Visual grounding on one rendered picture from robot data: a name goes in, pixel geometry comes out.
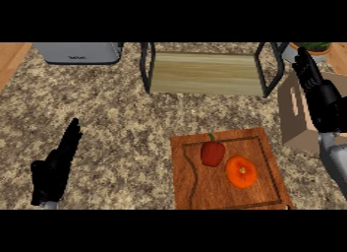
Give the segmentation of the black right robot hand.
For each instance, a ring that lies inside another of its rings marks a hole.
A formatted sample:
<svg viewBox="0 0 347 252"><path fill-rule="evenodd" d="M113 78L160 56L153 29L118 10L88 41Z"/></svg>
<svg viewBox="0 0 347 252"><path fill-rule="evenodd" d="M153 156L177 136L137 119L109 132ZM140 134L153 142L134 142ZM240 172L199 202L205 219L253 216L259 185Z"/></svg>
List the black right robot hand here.
<svg viewBox="0 0 347 252"><path fill-rule="evenodd" d="M317 131L347 133L347 95L343 96L335 83L323 78L305 47L299 48L293 68L305 90L309 117Z"/></svg>

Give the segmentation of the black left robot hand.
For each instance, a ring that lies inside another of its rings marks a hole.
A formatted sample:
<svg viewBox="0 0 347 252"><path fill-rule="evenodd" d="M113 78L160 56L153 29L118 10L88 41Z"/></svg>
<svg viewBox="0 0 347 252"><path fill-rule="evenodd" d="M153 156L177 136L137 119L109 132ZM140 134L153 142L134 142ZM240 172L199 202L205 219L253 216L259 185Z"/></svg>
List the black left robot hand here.
<svg viewBox="0 0 347 252"><path fill-rule="evenodd" d="M42 206L42 203L48 201L60 203L82 136L79 119L75 118L66 129L58 147L50 152L45 160L35 160L32 163L33 206Z"/></svg>

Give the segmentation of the cardboard box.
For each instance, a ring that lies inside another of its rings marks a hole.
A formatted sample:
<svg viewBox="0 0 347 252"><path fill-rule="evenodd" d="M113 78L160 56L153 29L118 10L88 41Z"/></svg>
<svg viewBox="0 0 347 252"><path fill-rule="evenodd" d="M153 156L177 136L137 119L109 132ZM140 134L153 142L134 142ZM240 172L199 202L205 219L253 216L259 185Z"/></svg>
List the cardboard box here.
<svg viewBox="0 0 347 252"><path fill-rule="evenodd" d="M342 95L347 95L347 76L324 73ZM278 103L281 114L283 144L304 151L320 153L318 131L312 125L305 90L301 86L299 77L292 73L278 88Z"/></svg>

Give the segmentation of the orange squash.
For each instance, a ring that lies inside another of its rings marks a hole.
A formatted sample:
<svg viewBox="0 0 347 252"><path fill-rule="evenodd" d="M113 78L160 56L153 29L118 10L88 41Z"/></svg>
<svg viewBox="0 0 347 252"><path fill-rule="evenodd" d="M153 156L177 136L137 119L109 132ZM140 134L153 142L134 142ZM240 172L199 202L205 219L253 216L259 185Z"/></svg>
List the orange squash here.
<svg viewBox="0 0 347 252"><path fill-rule="evenodd" d="M250 187L258 179L256 166L244 156L233 156L225 165L228 181L237 188Z"/></svg>

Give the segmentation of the brown wooden cutting board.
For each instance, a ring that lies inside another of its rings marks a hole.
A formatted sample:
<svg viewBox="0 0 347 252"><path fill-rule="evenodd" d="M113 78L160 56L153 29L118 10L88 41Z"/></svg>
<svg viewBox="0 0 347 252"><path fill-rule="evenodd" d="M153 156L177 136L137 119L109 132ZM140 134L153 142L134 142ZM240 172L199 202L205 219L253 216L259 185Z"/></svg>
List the brown wooden cutting board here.
<svg viewBox="0 0 347 252"><path fill-rule="evenodd" d="M206 143L221 143L225 148L216 167L202 159ZM295 208L264 128L175 136L171 145L178 209Z"/></svg>

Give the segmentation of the potted green plant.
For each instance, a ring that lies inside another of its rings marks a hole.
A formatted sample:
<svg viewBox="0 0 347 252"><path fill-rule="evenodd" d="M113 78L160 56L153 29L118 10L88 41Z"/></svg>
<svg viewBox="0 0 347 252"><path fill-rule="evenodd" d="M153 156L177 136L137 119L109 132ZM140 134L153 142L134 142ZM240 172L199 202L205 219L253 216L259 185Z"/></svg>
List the potted green plant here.
<svg viewBox="0 0 347 252"><path fill-rule="evenodd" d="M283 53L283 58L290 62L296 62L299 48L304 47L317 63L320 63L332 50L330 42L292 42Z"/></svg>

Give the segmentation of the black-framed wooden rack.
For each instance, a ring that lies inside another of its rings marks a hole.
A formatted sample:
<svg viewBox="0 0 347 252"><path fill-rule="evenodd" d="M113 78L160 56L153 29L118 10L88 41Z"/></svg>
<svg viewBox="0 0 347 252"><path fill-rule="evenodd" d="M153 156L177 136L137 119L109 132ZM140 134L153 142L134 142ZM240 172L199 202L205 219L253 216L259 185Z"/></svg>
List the black-framed wooden rack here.
<svg viewBox="0 0 347 252"><path fill-rule="evenodd" d="M151 93L259 95L268 97L284 76L286 42L273 42L278 71L267 83L261 62L265 42L253 54L159 52L154 42L141 44L140 72L144 89Z"/></svg>

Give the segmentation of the red bell pepper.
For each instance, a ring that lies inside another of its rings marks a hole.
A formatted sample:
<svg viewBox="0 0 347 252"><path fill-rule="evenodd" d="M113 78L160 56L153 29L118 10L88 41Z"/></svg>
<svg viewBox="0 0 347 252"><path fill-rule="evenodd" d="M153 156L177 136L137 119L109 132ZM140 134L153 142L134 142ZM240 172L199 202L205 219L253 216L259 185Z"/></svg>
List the red bell pepper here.
<svg viewBox="0 0 347 252"><path fill-rule="evenodd" d="M205 142L202 147L202 161L203 165L218 167L224 159L225 146L216 141L213 134L211 134L209 137L212 140Z"/></svg>

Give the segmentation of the grey appliance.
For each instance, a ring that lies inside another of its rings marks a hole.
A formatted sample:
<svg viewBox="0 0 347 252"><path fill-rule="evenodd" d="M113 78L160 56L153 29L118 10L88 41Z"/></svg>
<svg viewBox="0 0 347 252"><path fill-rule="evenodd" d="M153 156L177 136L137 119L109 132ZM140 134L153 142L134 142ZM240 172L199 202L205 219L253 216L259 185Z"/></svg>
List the grey appliance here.
<svg viewBox="0 0 347 252"><path fill-rule="evenodd" d="M122 42L36 42L35 47L48 64L109 65L122 59Z"/></svg>

